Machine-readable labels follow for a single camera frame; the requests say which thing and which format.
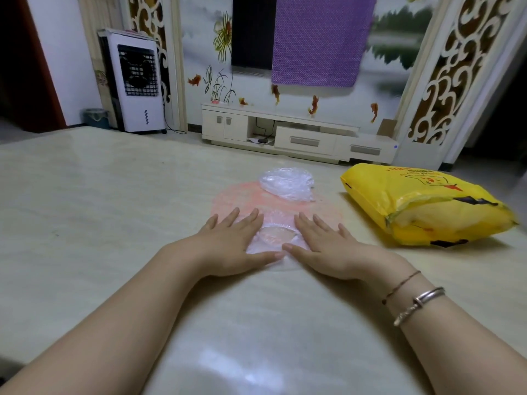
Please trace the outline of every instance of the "hand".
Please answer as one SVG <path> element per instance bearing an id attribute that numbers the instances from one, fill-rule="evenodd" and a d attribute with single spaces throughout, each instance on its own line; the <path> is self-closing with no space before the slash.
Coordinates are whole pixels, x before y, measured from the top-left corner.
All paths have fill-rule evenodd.
<path id="1" fill-rule="evenodd" d="M 196 264 L 202 277 L 240 274 L 282 259 L 285 252 L 252 255 L 245 252 L 260 230 L 264 216 L 258 214 L 258 209 L 254 209 L 245 219 L 233 224 L 239 213 L 240 209 L 235 208 L 220 223 L 217 223 L 218 215 L 214 215 L 197 234 L 166 247 L 178 259 Z"/>
<path id="2" fill-rule="evenodd" d="M 311 221 L 300 212 L 295 216 L 295 225 L 311 251 L 292 244 L 284 244 L 282 249 L 300 263 L 337 279 L 365 279 L 378 261 L 399 257 L 378 246 L 360 243 L 342 224 L 338 231 L 333 230 L 317 215 Z"/>

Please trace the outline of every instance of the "tv stand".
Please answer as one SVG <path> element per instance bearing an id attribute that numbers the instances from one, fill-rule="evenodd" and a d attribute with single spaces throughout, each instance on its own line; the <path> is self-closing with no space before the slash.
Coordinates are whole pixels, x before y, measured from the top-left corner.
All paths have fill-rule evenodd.
<path id="1" fill-rule="evenodd" d="M 250 105 L 204 103 L 201 112 L 202 138 L 227 147 L 320 162 L 362 159 L 385 164 L 392 163 L 398 147 L 390 137 L 360 133 L 357 127 L 268 113 Z M 249 140 L 258 133 L 257 118 L 276 121 L 269 144 Z"/>

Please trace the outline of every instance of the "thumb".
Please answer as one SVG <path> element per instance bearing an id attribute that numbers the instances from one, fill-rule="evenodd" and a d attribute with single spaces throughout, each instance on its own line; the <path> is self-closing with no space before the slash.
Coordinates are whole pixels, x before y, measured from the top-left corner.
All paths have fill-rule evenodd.
<path id="1" fill-rule="evenodd" d="M 283 244 L 282 249 L 289 252 L 293 257 L 301 263 L 307 263 L 307 259 L 313 254 L 301 246 L 293 244 Z"/>
<path id="2" fill-rule="evenodd" d="M 269 263 L 278 262 L 286 256 L 285 252 L 260 252 L 257 254 L 247 254 L 247 259 L 252 269 L 264 267 Z"/>

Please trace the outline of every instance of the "purple cloth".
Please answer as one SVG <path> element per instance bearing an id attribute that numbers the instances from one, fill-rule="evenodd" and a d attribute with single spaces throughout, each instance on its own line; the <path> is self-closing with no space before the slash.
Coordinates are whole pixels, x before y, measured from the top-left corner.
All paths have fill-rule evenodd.
<path id="1" fill-rule="evenodd" d="M 277 0 L 273 83 L 352 87 L 377 0 Z"/>

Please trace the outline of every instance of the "yellow bag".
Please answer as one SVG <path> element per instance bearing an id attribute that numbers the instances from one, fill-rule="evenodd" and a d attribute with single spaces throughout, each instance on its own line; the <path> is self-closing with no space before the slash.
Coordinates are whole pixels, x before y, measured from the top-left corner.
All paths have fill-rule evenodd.
<path id="1" fill-rule="evenodd" d="M 340 178 L 385 232 L 405 245 L 451 246 L 516 225 L 484 188 L 443 172 L 360 163 Z"/>

